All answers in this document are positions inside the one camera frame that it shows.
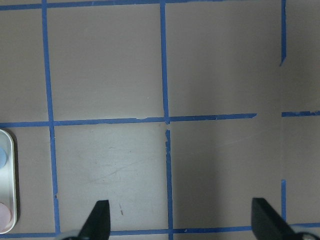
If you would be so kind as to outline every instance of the blue tape line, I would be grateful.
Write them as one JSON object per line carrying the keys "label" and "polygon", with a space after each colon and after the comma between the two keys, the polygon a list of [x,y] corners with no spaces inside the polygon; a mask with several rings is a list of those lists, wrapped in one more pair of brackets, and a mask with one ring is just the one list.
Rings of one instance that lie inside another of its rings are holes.
{"label": "blue tape line", "polygon": [[[308,116],[320,115],[319,113],[308,113]],[[283,117],[296,117],[297,114],[287,116],[286,112],[282,113]],[[222,115],[200,115],[200,116],[172,116],[169,117],[171,122],[184,121],[214,121],[227,119],[252,119],[257,116],[257,113],[243,114],[222,114]],[[138,123],[163,123],[164,117],[147,117],[147,118],[110,118],[110,119],[86,119],[86,120],[63,120],[53,121],[54,126],[73,126],[73,125],[96,125],[96,124],[138,124]],[[48,121],[26,121],[26,122],[0,122],[0,128],[18,128],[18,127],[48,127]]]}
{"label": "blue tape line", "polygon": [[42,0],[42,37],[43,37],[43,57],[44,57],[44,72],[46,85],[46,99],[48,107],[49,131],[50,131],[50,153],[51,153],[51,172],[52,172],[52,191],[53,191],[53,207],[54,207],[54,223],[55,232],[59,234],[60,230],[60,215],[58,194],[58,177],[57,177],[57,160],[56,160],[56,140],[54,126],[54,110],[51,89],[50,75],[50,57],[48,44],[48,22],[47,22],[47,0]]}
{"label": "blue tape line", "polygon": [[96,124],[138,124],[138,123],[163,123],[163,117],[138,118],[113,118],[113,119],[88,119],[54,121],[55,126],[96,125]]}
{"label": "blue tape line", "polygon": [[159,0],[98,0],[98,1],[48,3],[47,7],[48,8],[74,8],[74,7],[139,5],[139,4],[158,4],[158,3],[159,3]]}
{"label": "blue tape line", "polygon": [[192,3],[192,2],[226,2],[232,0],[166,0],[167,4]]}
{"label": "blue tape line", "polygon": [[281,217],[287,220],[287,181],[281,180]]}
{"label": "blue tape line", "polygon": [[320,116],[320,111],[284,111],[281,113],[283,118],[287,117],[309,117],[309,116]]}
{"label": "blue tape line", "polygon": [[173,197],[172,197],[172,168],[171,168],[171,136],[170,130],[165,131],[166,142],[166,188],[168,198],[168,230],[169,240],[173,240],[174,213],[173,213]]}
{"label": "blue tape line", "polygon": [[221,115],[199,115],[199,116],[171,116],[171,122],[205,121],[205,120],[228,120],[228,119],[252,119],[257,113],[221,114]]}
{"label": "blue tape line", "polygon": [[47,121],[0,122],[0,128],[48,127]]}
{"label": "blue tape line", "polygon": [[290,224],[290,226],[299,226],[303,228],[320,228],[320,222],[314,222],[314,223],[295,223]]}
{"label": "blue tape line", "polygon": [[57,234],[54,232],[48,233],[6,233],[0,234],[0,239],[21,239],[21,238],[54,238]]}
{"label": "blue tape line", "polygon": [[174,229],[174,234],[209,234],[209,233],[227,233],[227,232],[243,232],[251,231],[251,226],[231,226],[216,228],[181,228]]}
{"label": "blue tape line", "polygon": [[162,99],[164,121],[170,123],[167,73],[167,40],[166,40],[166,0],[160,0],[160,32],[161,32],[161,67],[162,67]]}
{"label": "blue tape line", "polygon": [[281,0],[281,64],[287,57],[286,0]]}
{"label": "blue tape line", "polygon": [[41,9],[41,4],[18,4],[18,5],[3,5],[0,6],[0,11],[9,10],[27,10],[27,9]]}
{"label": "blue tape line", "polygon": [[111,231],[111,236],[168,234],[168,229]]}

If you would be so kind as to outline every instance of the light blue circle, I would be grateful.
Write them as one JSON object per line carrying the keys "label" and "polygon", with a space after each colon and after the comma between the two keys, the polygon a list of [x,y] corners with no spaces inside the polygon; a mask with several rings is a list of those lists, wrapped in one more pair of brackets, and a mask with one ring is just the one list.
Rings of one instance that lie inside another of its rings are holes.
{"label": "light blue circle", "polygon": [[0,147],[0,169],[6,165],[7,162],[7,154],[2,147]]}

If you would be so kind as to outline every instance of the floor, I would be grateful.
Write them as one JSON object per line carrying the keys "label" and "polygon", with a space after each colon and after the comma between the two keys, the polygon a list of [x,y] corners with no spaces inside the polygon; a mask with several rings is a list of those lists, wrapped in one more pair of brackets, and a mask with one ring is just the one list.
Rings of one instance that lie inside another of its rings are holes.
{"label": "floor", "polygon": [[318,0],[64,2],[0,0],[21,212],[0,238],[105,199],[111,240],[254,240],[252,197],[320,232]]}

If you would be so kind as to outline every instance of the white tray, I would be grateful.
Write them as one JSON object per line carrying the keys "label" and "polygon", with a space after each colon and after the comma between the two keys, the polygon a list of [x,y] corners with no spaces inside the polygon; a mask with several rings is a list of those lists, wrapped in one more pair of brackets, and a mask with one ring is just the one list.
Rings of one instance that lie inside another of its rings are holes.
{"label": "white tray", "polygon": [[17,222],[17,197],[15,175],[15,151],[12,137],[0,129],[0,147],[7,154],[7,162],[0,168],[0,202],[5,204],[11,212],[10,223],[0,234],[9,232]]}

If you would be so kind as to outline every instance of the gray floor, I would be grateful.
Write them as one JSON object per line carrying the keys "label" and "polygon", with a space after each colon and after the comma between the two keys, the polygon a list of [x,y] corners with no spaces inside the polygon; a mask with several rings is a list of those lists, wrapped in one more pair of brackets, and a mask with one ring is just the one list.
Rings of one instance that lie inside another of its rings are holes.
{"label": "gray floor", "polygon": [[[288,222],[320,223],[319,116],[281,117],[320,109],[320,2],[286,4],[281,67],[280,0],[166,4],[169,115],[257,116],[55,126],[62,232],[79,229],[100,199],[110,200],[112,231],[167,229],[166,130],[174,229],[249,226],[252,197],[280,212],[282,179]],[[159,4],[49,8],[47,30],[55,121],[164,116]],[[41,9],[0,11],[0,39],[0,126],[47,122]],[[19,164],[21,216],[10,234],[54,233],[49,127],[4,129]],[[195,239],[254,236],[174,235]]]}

